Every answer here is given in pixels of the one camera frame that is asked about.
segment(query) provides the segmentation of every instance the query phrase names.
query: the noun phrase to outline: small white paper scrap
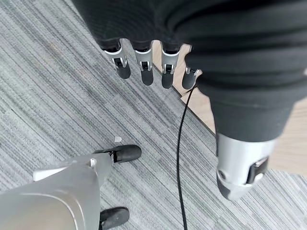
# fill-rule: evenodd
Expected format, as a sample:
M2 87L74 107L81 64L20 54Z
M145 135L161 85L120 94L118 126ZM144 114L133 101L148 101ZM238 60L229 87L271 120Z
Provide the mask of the small white paper scrap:
M121 142L121 137L115 137L114 142Z

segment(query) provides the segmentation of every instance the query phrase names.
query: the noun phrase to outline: silver metal casing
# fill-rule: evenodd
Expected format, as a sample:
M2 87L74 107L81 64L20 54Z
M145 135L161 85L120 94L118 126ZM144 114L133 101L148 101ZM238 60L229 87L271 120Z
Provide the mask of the silver metal casing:
M248 173L253 164L261 164L273 152L276 140L245 142L217 134L217 183L222 195L239 199L246 194L263 176L259 173L253 183L248 184Z

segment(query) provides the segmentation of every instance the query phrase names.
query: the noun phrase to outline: gray carpet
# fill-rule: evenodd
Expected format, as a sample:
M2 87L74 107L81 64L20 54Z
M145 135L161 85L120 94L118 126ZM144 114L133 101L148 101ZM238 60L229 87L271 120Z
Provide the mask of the gray carpet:
M182 229L175 150L184 104L156 70L153 85L143 85L131 48L128 57L132 75L122 80L69 0L0 1L1 192L53 161L115 146L117 136L143 155L114 167L102 208L130 209L118 229ZM269 171L229 202L216 186L214 152L214 136L188 111L181 178L189 230L307 230L305 178Z

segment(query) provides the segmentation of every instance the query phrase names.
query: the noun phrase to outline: robotic hand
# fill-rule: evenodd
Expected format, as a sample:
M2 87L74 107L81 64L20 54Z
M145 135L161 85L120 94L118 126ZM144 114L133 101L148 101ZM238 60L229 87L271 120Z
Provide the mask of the robotic hand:
M217 183L237 199L267 170L293 105L307 95L307 2L303 0L72 0L121 78L130 76L120 43L130 40L145 85L152 47L162 44L162 85L170 88L182 43L184 88L196 80L216 127Z

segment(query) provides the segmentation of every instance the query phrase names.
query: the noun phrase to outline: black cable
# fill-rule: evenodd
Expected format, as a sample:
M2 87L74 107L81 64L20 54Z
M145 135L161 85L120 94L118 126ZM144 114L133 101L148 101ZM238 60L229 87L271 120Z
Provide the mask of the black cable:
M188 230L188 227L187 227L186 212L184 210L184 204L183 204L182 192L181 192L181 184L180 184L179 149L180 149L180 137L181 137L182 125L183 125L184 117L186 115L188 104L189 104L189 101L190 101L190 98L191 98L191 95L192 95L192 92L193 92L194 89L195 89L195 87L193 87L193 89L190 91L190 94L189 94L186 106L184 108L183 115L182 115L181 122L180 122L180 126L179 126L179 131L178 131L178 139L177 139L177 185L178 185L179 200L180 200L180 206L181 206L181 213L182 213L182 221L183 221L183 228L184 228L184 230Z

